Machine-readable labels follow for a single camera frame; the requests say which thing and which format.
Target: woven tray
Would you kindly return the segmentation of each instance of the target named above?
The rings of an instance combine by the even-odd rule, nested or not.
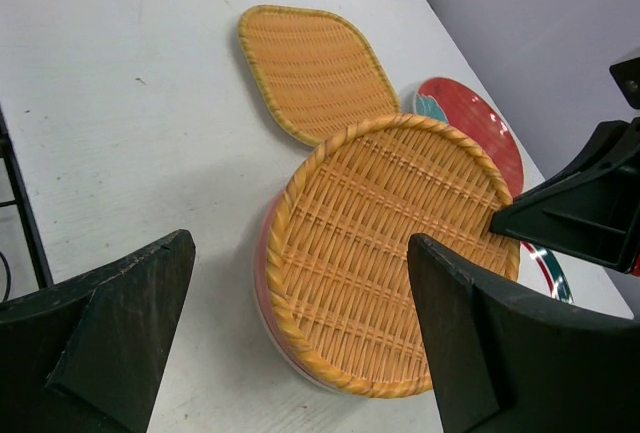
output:
[[[323,383],[395,398],[431,387],[406,266],[412,233],[517,279],[519,246],[488,232],[511,196],[455,128],[385,116],[318,146],[287,185],[269,232],[275,322]]]
[[[371,46],[327,11],[256,6],[238,26],[262,95],[291,135],[317,145],[367,118],[400,113],[400,101]]]

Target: white tabletop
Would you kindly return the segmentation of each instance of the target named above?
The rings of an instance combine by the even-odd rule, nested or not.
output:
[[[422,0],[0,0],[0,103],[54,279],[193,234],[150,431],[440,431],[431,392],[318,390],[259,322],[258,225],[309,153],[271,119],[239,48],[238,18],[261,3],[347,17],[407,104],[431,76],[491,101]],[[523,159],[528,188],[542,177]],[[631,317],[601,268],[558,256],[578,305]]]

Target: black cable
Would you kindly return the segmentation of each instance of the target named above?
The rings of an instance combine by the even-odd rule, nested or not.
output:
[[[4,264],[4,272],[7,278],[7,282],[4,285],[4,296],[2,297],[2,301],[7,301],[7,299],[9,298],[9,293],[11,293],[11,268],[9,268],[9,262],[7,261],[7,258],[4,256],[4,254],[1,251],[0,251],[0,259]]]

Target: black metal frame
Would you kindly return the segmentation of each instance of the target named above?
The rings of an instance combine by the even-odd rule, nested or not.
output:
[[[496,212],[490,230],[630,273],[640,254],[640,118],[598,125],[560,173]]]
[[[640,322],[578,308],[412,235],[411,292],[445,433],[640,431]]]
[[[195,252],[177,230],[1,303],[2,431],[146,432]]]
[[[47,256],[42,246],[42,240],[40,239],[40,233],[38,232],[38,226],[36,225],[35,217],[33,216],[33,210],[29,203],[29,197],[27,195],[27,189],[25,188],[22,174],[20,173],[20,167],[18,166],[18,159],[16,158],[9,137],[9,130],[4,120],[4,114],[0,107],[0,153],[2,154],[2,160],[7,169],[7,175],[9,176],[9,182],[11,183],[11,191],[13,192],[13,200],[0,202],[0,208],[8,206],[16,206],[18,208],[18,214],[20,215],[20,223],[24,231],[24,237],[27,241],[27,248],[29,249],[29,256],[31,257],[31,264],[33,265],[33,271],[38,282],[38,288],[48,288],[53,286],[53,278],[51,277],[51,270],[49,269],[49,263],[47,262]]]

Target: purple wall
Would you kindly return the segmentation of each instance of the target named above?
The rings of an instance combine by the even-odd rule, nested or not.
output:
[[[640,0],[429,0],[540,170],[632,110],[608,67],[640,46]],[[612,274],[640,314],[640,279]]]

